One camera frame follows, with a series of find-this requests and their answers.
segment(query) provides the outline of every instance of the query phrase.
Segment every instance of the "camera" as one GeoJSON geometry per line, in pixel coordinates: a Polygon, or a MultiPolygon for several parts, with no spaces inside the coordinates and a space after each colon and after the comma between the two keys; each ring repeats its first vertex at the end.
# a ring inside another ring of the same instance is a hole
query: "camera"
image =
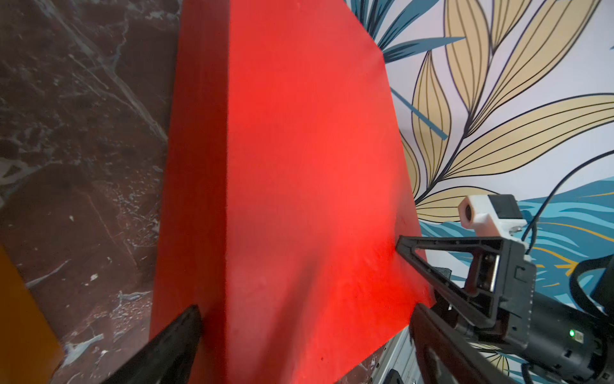
{"type": "Polygon", "coordinates": [[[527,225],[513,195],[471,195],[459,205],[460,224],[480,237],[503,237],[524,244],[513,236],[527,225]]]}

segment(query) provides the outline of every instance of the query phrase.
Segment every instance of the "dark brown marble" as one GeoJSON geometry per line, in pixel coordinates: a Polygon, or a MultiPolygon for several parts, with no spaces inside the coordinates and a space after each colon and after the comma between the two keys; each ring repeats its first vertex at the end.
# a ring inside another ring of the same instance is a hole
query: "dark brown marble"
{"type": "Polygon", "coordinates": [[[99,383],[147,342],[180,14],[0,0],[0,243],[71,357],[52,383],[99,383]]]}

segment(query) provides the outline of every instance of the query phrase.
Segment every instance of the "black cable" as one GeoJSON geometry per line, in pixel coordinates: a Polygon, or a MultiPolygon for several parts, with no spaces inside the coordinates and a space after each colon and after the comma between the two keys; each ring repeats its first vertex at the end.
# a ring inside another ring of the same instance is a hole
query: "black cable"
{"type": "Polygon", "coordinates": [[[523,372],[524,384],[533,384],[533,379],[529,373],[529,363],[524,363],[520,366],[520,370],[523,372]]]}
{"type": "Polygon", "coordinates": [[[533,220],[531,220],[531,222],[529,223],[529,225],[527,226],[527,229],[524,231],[523,233],[523,237],[522,240],[524,241],[524,239],[527,238],[527,235],[529,234],[529,231],[531,231],[531,243],[529,245],[529,249],[527,249],[527,254],[529,252],[531,252],[531,250],[533,249],[533,246],[535,245],[535,242],[537,241],[537,220],[539,219],[540,215],[542,214],[543,210],[546,208],[546,205],[548,205],[548,203],[550,202],[550,200],[552,200],[552,198],[554,197],[554,194],[556,193],[556,191],[561,187],[561,185],[563,185],[570,177],[573,176],[574,173],[576,173],[577,171],[581,170],[582,168],[586,167],[587,165],[596,162],[597,160],[600,160],[606,156],[609,155],[614,155],[614,150],[612,151],[608,151],[608,152],[604,152],[601,155],[595,156],[590,160],[587,160],[585,162],[583,162],[582,164],[580,164],[579,166],[575,167],[570,173],[567,173],[567,175],[565,175],[564,178],[561,179],[561,181],[559,181],[559,184],[556,185],[556,187],[554,187],[554,189],[552,190],[552,192],[550,192],[550,194],[548,195],[548,197],[546,198],[546,200],[544,200],[544,202],[542,203],[542,206],[539,208],[539,210],[537,211],[537,213],[535,214],[535,216],[533,216],[533,220]]]}
{"type": "Polygon", "coordinates": [[[607,268],[612,257],[614,257],[614,255],[579,262],[573,269],[572,275],[569,276],[569,292],[572,295],[573,301],[575,301],[576,304],[578,304],[578,306],[584,310],[584,312],[589,313],[598,319],[605,318],[605,314],[597,308],[597,305],[593,304],[586,292],[584,292],[584,289],[580,287],[578,279],[582,273],[595,269],[607,268]]]}

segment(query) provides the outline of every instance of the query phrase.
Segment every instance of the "blue leaf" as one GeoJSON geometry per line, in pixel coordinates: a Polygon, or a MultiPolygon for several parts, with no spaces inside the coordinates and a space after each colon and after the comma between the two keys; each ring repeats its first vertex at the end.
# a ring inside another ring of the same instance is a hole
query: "blue leaf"
{"type": "Polygon", "coordinates": [[[443,237],[467,237],[467,236],[475,236],[475,232],[472,229],[465,229],[462,227],[460,222],[448,221],[434,223],[427,221],[420,221],[420,226],[422,228],[428,229],[431,233],[434,230],[440,230],[443,233],[443,237]]]}
{"type": "Polygon", "coordinates": [[[369,19],[367,21],[367,32],[369,32],[373,40],[375,40],[375,37],[378,35],[379,28],[393,2],[394,0],[373,0],[371,12],[369,13],[369,19]]]}
{"type": "Polygon", "coordinates": [[[418,116],[418,119],[425,122],[426,125],[428,125],[429,128],[433,130],[433,132],[435,132],[439,137],[441,137],[442,140],[448,138],[448,135],[446,135],[441,129],[439,129],[438,126],[436,126],[432,121],[430,121],[428,117],[421,114],[420,111],[416,109],[416,107],[411,105],[409,101],[407,101],[403,96],[399,95],[398,92],[395,91],[392,87],[390,88],[390,91],[392,91],[392,94],[395,95],[403,104],[405,104],[405,106],[409,108],[411,112],[415,113],[416,116],[418,116]]]}
{"type": "Polygon", "coordinates": [[[551,246],[554,246],[554,247],[557,247],[557,248],[562,248],[562,249],[564,249],[564,250],[566,250],[568,252],[571,252],[573,254],[576,254],[576,255],[578,255],[580,257],[588,258],[587,255],[585,255],[585,254],[583,254],[581,252],[578,252],[578,251],[574,251],[573,249],[568,248],[568,247],[566,247],[564,245],[561,245],[559,243],[556,243],[554,241],[550,241],[550,240],[546,240],[546,239],[540,239],[539,232],[537,232],[537,233],[538,233],[537,240],[535,241],[536,245],[551,245],[551,246]]]}
{"type": "Polygon", "coordinates": [[[541,227],[539,228],[538,233],[538,237],[550,237],[556,240],[561,240],[565,243],[571,244],[571,245],[575,245],[578,246],[573,240],[571,240],[569,237],[560,235],[558,233],[553,233],[553,232],[547,232],[545,230],[543,230],[541,227]]]}
{"type": "Polygon", "coordinates": [[[430,39],[418,39],[402,42],[401,44],[394,45],[384,51],[384,61],[386,63],[392,63],[393,61],[443,47],[446,44],[451,44],[455,41],[463,39],[464,37],[432,37],[430,39]]]}
{"type": "Polygon", "coordinates": [[[356,18],[360,21],[360,11],[362,10],[362,2],[364,0],[352,0],[351,1],[351,9],[352,12],[354,13],[354,16],[356,16],[356,18]]]}
{"type": "Polygon", "coordinates": [[[384,50],[409,24],[428,11],[437,1],[439,0],[413,0],[409,3],[384,33],[378,44],[379,49],[384,50]]]}
{"type": "Polygon", "coordinates": [[[426,225],[425,222],[419,221],[419,223],[420,223],[420,226],[423,229],[423,233],[424,233],[424,231],[427,232],[427,236],[426,237],[442,237],[442,236],[439,236],[439,233],[437,233],[434,230],[432,230],[431,228],[429,228],[429,226],[426,225]]]}
{"type": "MultiPolygon", "coordinates": [[[[525,210],[534,214],[541,207],[542,203],[534,203],[531,201],[519,202],[519,206],[527,207],[525,210]]],[[[594,224],[598,227],[605,227],[614,230],[614,224],[610,222],[610,217],[614,213],[614,208],[606,205],[598,205],[593,203],[582,203],[575,198],[571,198],[567,202],[555,202],[555,199],[546,206],[540,216],[540,222],[549,221],[547,219],[562,219],[568,221],[581,221],[579,226],[594,224]]]]}
{"type": "Polygon", "coordinates": [[[573,308],[577,308],[577,306],[575,305],[575,302],[573,301],[571,296],[569,296],[566,293],[563,293],[562,295],[556,295],[554,298],[557,299],[558,301],[560,301],[561,303],[565,304],[565,305],[569,305],[569,306],[571,306],[573,308]]]}
{"type": "Polygon", "coordinates": [[[578,283],[580,284],[581,288],[584,288],[584,286],[593,279],[593,275],[590,276],[584,276],[578,283]]]}
{"type": "Polygon", "coordinates": [[[358,14],[358,20],[365,28],[367,27],[367,7],[369,0],[360,0],[360,12],[358,14]]]}

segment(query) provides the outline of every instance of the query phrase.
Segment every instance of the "orange object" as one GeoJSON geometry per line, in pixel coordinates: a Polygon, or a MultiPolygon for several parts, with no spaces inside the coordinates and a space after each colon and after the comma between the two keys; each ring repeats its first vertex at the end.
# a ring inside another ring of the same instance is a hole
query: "orange object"
{"type": "Polygon", "coordinates": [[[333,383],[405,327],[420,234],[381,51],[339,0],[184,0],[151,335],[192,383],[333,383]]]}
{"type": "Polygon", "coordinates": [[[0,383],[48,383],[64,351],[2,246],[0,307],[0,383]]]}

